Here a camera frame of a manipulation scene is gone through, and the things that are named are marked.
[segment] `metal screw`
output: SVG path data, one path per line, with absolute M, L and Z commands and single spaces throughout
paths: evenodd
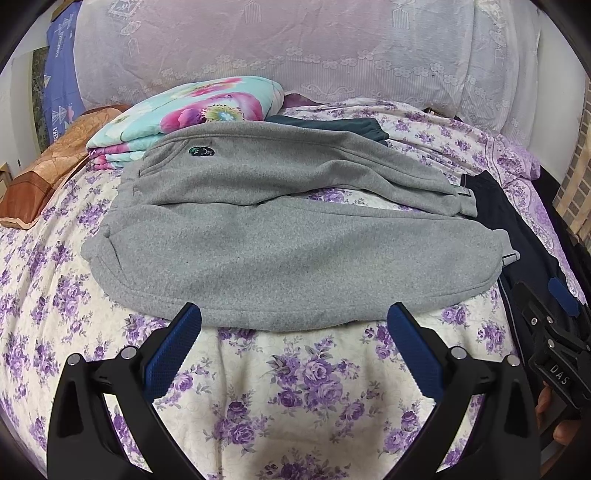
M 81 356 L 78 353 L 73 353 L 68 357 L 68 365 L 74 366 L 76 365 L 80 360 L 81 360 Z
M 452 357 L 456 360 L 464 360 L 468 354 L 461 346 L 455 346 L 452 348 Z
M 519 357 L 517 357 L 515 355 L 508 355 L 507 362 L 509 362 L 509 365 L 512 367 L 518 367 L 519 364 L 521 363 L 521 360 L 519 360 Z
M 131 360 L 135 357 L 135 354 L 138 352 L 138 349 L 134 346 L 126 346 L 123 350 L 121 350 L 121 358 L 126 360 Z

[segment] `blue fabric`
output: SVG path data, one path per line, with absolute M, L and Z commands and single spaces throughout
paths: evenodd
M 80 5 L 80 2 L 71 4 L 47 30 L 49 53 L 45 64 L 43 115 L 51 143 L 85 111 L 74 68 L 74 35 Z

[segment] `purple floral bedsheet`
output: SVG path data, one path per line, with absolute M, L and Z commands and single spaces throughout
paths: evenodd
M 442 169 L 455 183 L 465 171 L 490 169 L 582 298 L 527 179 L 535 174 L 535 161 L 515 154 L 502 139 L 400 103 L 350 100 L 285 113 L 310 119 L 374 116 L 392 136 L 393 149 Z M 0 406 L 41 470 L 51 403 L 67 356 L 112 357 L 167 324 L 112 302 L 80 257 L 82 242 L 97 230 L 116 195 L 118 174 L 83 170 L 55 195 L 34 228 L 0 228 L 6 265 L 0 273 Z M 307 195 L 405 208 L 353 190 Z M 417 320 L 478 358 L 500 360 L 514 350 L 496 286 Z M 146 468 L 115 400 L 107 400 L 125 451 Z M 473 399 L 444 465 L 457 461 L 479 402 Z M 155 407 L 208 480 L 335 480 L 382 478 L 414 440 L 433 402 L 421 396 L 385 324 L 360 321 L 287 335 L 204 329 Z

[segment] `sweatpants cuff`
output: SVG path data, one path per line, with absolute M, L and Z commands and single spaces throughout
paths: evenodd
M 513 250 L 511 246 L 511 240 L 509 239 L 509 234 L 506 230 L 493 230 L 493 232 L 498 235 L 499 239 L 501 240 L 501 244 L 503 246 L 503 266 L 506 267 L 507 265 L 512 264 L 513 262 L 517 262 L 521 256 L 517 250 Z
M 476 218 L 476 196 L 474 192 L 466 187 L 455 187 L 458 198 L 460 199 L 460 213 L 468 217 Z

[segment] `gray sweatpants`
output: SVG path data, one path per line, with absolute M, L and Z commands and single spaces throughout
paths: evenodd
M 196 147 L 209 147 L 211 150 Z M 212 154 L 212 156 L 193 156 Z M 287 196 L 365 189 L 426 212 Z M 518 258 L 473 196 L 437 170 L 348 132 L 214 122 L 165 137 L 125 168 L 82 255 L 120 304 L 204 325 L 306 330 L 466 300 Z

